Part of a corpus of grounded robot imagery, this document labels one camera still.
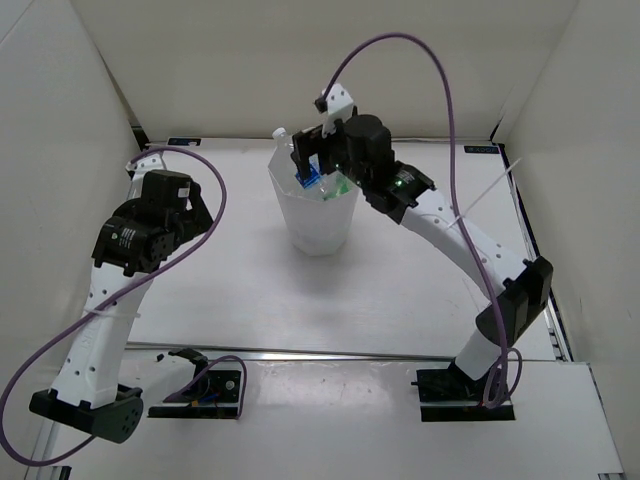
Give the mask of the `crushed green plastic bottle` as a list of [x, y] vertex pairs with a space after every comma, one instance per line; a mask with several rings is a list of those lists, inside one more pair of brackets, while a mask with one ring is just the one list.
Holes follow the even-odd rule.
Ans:
[[349, 193], [352, 190], [352, 182], [344, 175], [336, 172], [334, 176], [326, 180], [323, 200], [328, 201]]

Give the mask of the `clear plastic bottle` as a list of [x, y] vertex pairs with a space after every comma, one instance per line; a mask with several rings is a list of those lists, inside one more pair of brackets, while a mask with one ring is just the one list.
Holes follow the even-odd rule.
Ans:
[[323, 193], [326, 187], [326, 180], [334, 175], [321, 176], [310, 186], [304, 187], [294, 176], [287, 178], [283, 191], [289, 195], [324, 202]]

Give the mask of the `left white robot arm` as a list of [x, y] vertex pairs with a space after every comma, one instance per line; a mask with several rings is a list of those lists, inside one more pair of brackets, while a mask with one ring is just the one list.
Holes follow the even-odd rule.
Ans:
[[37, 415], [117, 444], [133, 434], [143, 412], [141, 389], [119, 384], [118, 375], [151, 276], [213, 224], [190, 176], [151, 170], [134, 184], [132, 198], [101, 227], [91, 255], [89, 320], [52, 385], [29, 404]]

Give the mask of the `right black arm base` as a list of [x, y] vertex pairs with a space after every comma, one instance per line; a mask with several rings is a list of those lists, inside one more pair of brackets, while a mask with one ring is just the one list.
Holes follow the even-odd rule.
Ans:
[[471, 380], [454, 364], [447, 368], [416, 371], [411, 383], [418, 389], [423, 423], [515, 421], [512, 404], [507, 401], [489, 409], [482, 400], [488, 375]]

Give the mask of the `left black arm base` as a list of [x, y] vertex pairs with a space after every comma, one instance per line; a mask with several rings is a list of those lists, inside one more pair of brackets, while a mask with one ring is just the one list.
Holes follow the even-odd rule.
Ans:
[[169, 369], [161, 379], [159, 401], [149, 404], [153, 419], [238, 420], [247, 389], [248, 368], [238, 356], [209, 359], [192, 348], [160, 354], [156, 362]]

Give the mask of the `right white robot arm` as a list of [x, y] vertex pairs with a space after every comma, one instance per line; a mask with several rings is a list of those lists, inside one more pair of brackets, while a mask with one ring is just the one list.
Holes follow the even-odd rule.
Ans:
[[513, 347], [545, 309], [552, 264], [543, 257], [521, 258], [474, 224], [457, 219], [431, 178], [397, 160], [390, 131], [374, 115], [338, 121], [329, 134], [320, 126], [302, 130], [292, 142], [291, 158], [303, 179], [312, 173], [313, 158], [321, 174], [345, 175], [372, 208], [429, 242], [485, 294], [489, 305], [477, 316], [476, 329], [449, 375], [455, 396], [476, 397], [503, 351]]

